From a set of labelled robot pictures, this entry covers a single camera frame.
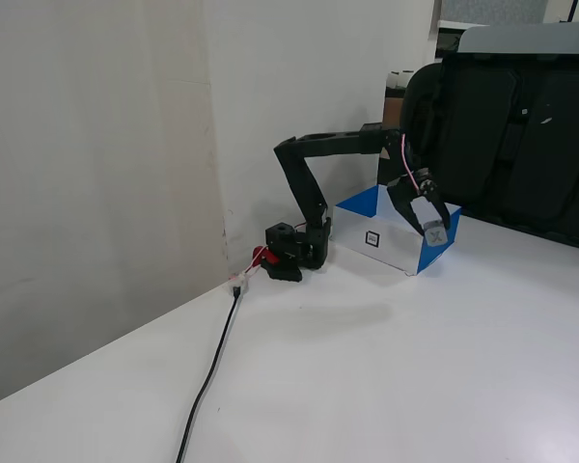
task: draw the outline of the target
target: pink wire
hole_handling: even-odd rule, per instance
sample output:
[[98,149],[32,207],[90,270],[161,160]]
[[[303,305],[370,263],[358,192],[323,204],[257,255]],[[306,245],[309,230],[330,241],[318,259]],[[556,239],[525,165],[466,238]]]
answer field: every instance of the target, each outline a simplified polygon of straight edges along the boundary
[[401,159],[403,160],[403,166],[405,166],[405,171],[407,171],[409,178],[412,180],[412,183],[414,184],[414,188],[416,188],[416,192],[420,194],[421,189],[418,187],[418,183],[416,183],[414,176],[412,176],[412,172],[409,170],[409,167],[407,167],[407,160],[405,159],[405,134],[404,133],[401,135]]
[[260,249],[260,251],[256,254],[256,256],[253,258],[253,260],[251,261],[251,265],[249,265],[247,267],[247,269],[244,271],[244,273],[247,273],[249,270],[251,270],[253,268],[253,264],[255,263],[255,261],[258,259],[259,256],[262,255],[262,253],[267,249],[267,246],[262,246],[262,248]]

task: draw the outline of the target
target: white table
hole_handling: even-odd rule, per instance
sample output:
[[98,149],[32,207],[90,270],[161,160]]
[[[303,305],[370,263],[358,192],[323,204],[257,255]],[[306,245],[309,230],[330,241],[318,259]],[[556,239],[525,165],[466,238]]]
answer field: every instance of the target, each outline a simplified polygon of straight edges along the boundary
[[[217,288],[0,402],[0,463],[174,462]],[[579,463],[579,250],[462,219],[418,277],[251,280],[187,462]]]

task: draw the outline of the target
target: black robotic arm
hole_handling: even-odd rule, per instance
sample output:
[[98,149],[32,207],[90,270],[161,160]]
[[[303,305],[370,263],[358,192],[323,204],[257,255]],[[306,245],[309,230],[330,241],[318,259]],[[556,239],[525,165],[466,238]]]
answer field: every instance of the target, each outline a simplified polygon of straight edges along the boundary
[[[328,237],[332,221],[328,216],[328,204],[324,200],[306,158],[334,154],[380,154],[385,148],[390,154],[399,151],[401,133],[397,129],[383,128],[381,123],[367,123],[356,132],[330,132],[290,138],[274,149],[288,179],[289,188],[306,219],[305,231],[280,223],[266,230],[268,253],[262,259],[262,267],[276,280],[299,282],[299,267],[320,268],[328,254]],[[451,217],[446,205],[440,200],[437,187],[428,169],[414,173],[418,189],[408,174],[400,176],[388,185],[388,194],[395,209],[420,234],[423,227],[412,209],[412,200],[424,196],[442,217],[440,226],[447,230]]]

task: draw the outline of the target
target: black cable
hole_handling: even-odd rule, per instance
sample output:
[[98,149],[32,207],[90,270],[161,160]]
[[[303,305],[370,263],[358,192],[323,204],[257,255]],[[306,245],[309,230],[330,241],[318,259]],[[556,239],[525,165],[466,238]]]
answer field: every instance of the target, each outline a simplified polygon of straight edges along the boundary
[[579,0],[572,0],[570,12],[568,13],[568,22],[572,22],[572,19],[575,17],[575,11],[577,10],[577,3],[579,3]]
[[228,320],[225,322],[225,328],[223,328],[223,334],[221,335],[221,340],[219,341],[219,345],[216,348],[216,352],[214,353],[214,358],[212,359],[212,365],[210,366],[210,371],[206,377],[206,381],[202,385],[202,388],[198,392],[197,396],[195,397],[195,401],[193,402],[193,406],[191,407],[191,412],[189,413],[189,419],[186,422],[186,428],[184,429],[184,434],[182,435],[182,442],[180,442],[180,450],[178,452],[178,458],[176,459],[176,463],[182,463],[182,458],[184,458],[184,453],[186,452],[186,445],[189,441],[189,436],[191,435],[193,422],[195,421],[195,415],[197,414],[197,409],[200,405],[200,400],[204,396],[206,389],[208,388],[208,383],[216,370],[216,364],[219,361],[219,357],[221,356],[221,351],[223,350],[223,344],[225,344],[225,337],[228,334],[228,330],[230,329],[230,324],[232,321],[232,317],[234,316],[235,307],[238,304],[238,299],[240,298],[240,287],[234,288],[234,303],[232,304],[232,308],[230,309],[230,314],[228,315]]

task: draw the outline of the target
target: box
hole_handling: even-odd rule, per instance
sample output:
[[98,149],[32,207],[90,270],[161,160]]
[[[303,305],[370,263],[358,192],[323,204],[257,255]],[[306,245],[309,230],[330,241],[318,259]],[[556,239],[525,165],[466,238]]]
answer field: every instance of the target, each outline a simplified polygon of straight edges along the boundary
[[[403,270],[407,275],[417,275],[431,265],[455,242],[460,207],[446,204],[451,213],[448,241],[440,246],[428,246],[393,207],[384,185],[376,185],[347,200],[333,209],[331,239],[370,258],[380,260]],[[425,198],[412,202],[421,224],[440,219]]]

